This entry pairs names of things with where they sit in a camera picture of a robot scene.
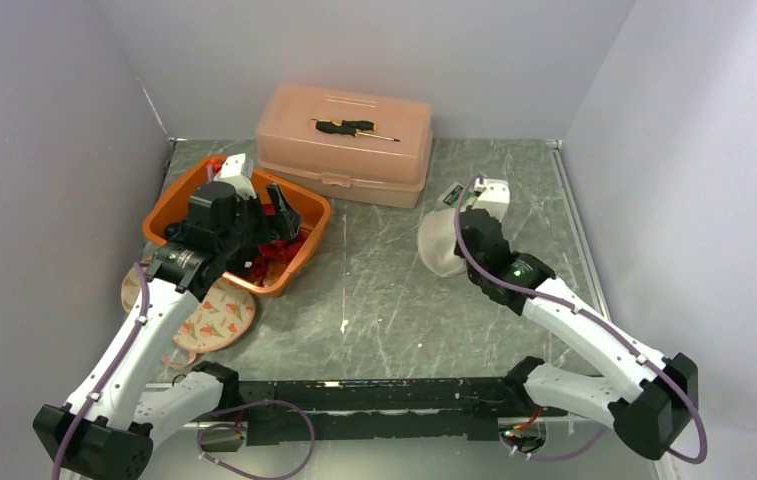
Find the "table surface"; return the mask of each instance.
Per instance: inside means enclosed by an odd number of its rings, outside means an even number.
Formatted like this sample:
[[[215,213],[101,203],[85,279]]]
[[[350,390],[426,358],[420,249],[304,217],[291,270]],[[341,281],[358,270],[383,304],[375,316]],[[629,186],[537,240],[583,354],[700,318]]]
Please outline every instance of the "table surface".
[[[256,158],[254,141],[179,142],[164,189],[208,154],[242,152]],[[545,142],[435,139],[414,209],[331,199],[320,246],[284,295],[258,298],[246,335],[202,358],[245,380],[502,376],[528,355],[596,373],[549,331],[490,301],[465,275],[439,278],[419,259],[422,218],[448,186],[478,172],[510,182],[503,232],[511,246],[548,263],[598,309],[567,192]],[[146,245],[144,255],[153,248]],[[166,353],[185,359],[176,347]],[[178,373],[159,364],[151,380]]]
[[[541,455],[562,455],[582,447],[599,430],[595,422],[538,421],[548,436]],[[234,480],[242,478],[210,462],[199,461],[198,432],[185,429],[163,442],[145,468],[141,480]],[[243,447],[216,457],[255,475],[274,477],[301,463],[308,442],[284,442]],[[464,437],[374,438],[316,442],[316,450],[297,480],[658,480],[653,462],[628,449],[608,432],[584,455],[568,462],[526,462],[511,457],[500,442],[470,442]]]

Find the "orange plastic tray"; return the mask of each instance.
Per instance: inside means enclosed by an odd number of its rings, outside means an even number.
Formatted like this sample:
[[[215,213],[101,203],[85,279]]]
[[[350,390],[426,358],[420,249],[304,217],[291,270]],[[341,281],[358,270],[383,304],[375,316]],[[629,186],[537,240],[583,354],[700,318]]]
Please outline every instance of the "orange plastic tray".
[[[157,245],[166,245],[164,233],[166,226],[178,223],[187,216],[190,196],[195,192],[196,187],[207,181],[208,162],[213,161],[221,164],[225,161],[225,158],[225,155],[205,157],[173,183],[146,217],[143,223],[145,238]],[[304,266],[313,252],[316,251],[316,247],[319,246],[319,240],[325,233],[325,227],[331,218],[331,205],[324,197],[263,170],[254,170],[251,183],[263,203],[270,203],[269,195],[266,193],[266,185],[277,183],[281,187],[284,197],[302,216],[301,230],[307,234],[307,240],[305,240],[295,258],[270,285],[254,285],[230,272],[225,272],[222,278],[257,295],[278,297],[284,293],[287,283]]]

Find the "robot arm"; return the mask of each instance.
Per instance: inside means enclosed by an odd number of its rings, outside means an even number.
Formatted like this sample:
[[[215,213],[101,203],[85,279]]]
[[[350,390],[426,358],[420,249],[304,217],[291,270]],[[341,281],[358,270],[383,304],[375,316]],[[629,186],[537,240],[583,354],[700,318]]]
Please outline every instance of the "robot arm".
[[[555,272],[538,258],[511,251],[500,223],[486,210],[472,208],[460,214],[461,235],[472,258],[489,273],[482,275],[469,265],[467,275],[496,303],[536,322],[566,342],[587,359],[601,377],[588,377],[560,370],[538,358],[528,357],[505,377],[520,403],[574,412],[611,427],[632,450],[658,460],[691,419],[681,399],[649,367],[661,366],[698,404],[696,365],[685,355],[670,359],[602,319],[589,321],[584,310],[602,318],[582,301]],[[504,288],[493,277],[534,293]],[[546,297],[566,299],[567,308]],[[631,349],[614,337],[630,344]],[[641,355],[635,357],[632,349]]]
[[[237,267],[246,268],[257,246],[298,233],[301,217],[278,186],[267,186],[275,208],[267,215],[248,182],[250,172],[243,162],[234,165],[229,159],[216,181],[190,197],[186,218],[145,272],[148,298],[140,292],[92,372],[63,407],[44,405],[34,419],[52,458],[68,433],[64,468],[93,480],[138,478],[163,440],[223,401],[235,401],[237,374],[215,364],[169,390],[143,395],[160,353],[226,267],[236,258]]]

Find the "red cloth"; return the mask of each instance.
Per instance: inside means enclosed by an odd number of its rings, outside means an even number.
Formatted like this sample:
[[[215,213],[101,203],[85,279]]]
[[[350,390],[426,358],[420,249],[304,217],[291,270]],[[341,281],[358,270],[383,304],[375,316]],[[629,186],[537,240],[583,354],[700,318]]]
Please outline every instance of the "red cloth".
[[[275,208],[272,205],[263,205],[263,210],[269,213],[275,213]],[[269,245],[261,245],[259,255],[252,262],[251,281],[255,285],[263,285],[263,280],[266,279],[266,275],[269,272],[269,262],[276,262],[281,264],[288,264],[295,258],[301,246],[304,245],[307,240],[307,235],[304,232],[299,232],[291,240],[276,240]]]
[[[216,175],[219,173],[219,170],[222,170],[222,162],[218,160],[210,160],[207,162],[207,165],[213,165],[213,174]]]

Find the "gray wall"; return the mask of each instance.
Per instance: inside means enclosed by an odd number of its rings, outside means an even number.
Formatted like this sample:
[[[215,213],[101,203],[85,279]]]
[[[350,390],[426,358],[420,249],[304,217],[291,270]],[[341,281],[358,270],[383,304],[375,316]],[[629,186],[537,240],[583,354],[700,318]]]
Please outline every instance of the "gray wall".
[[[682,478],[757,478],[757,1],[637,2],[565,142],[614,321],[700,367]]]
[[[434,105],[440,136],[562,138],[634,0],[99,0],[170,135],[242,139],[280,81]]]
[[[0,1],[0,479],[48,478],[30,424],[121,321],[166,140],[86,1]]]

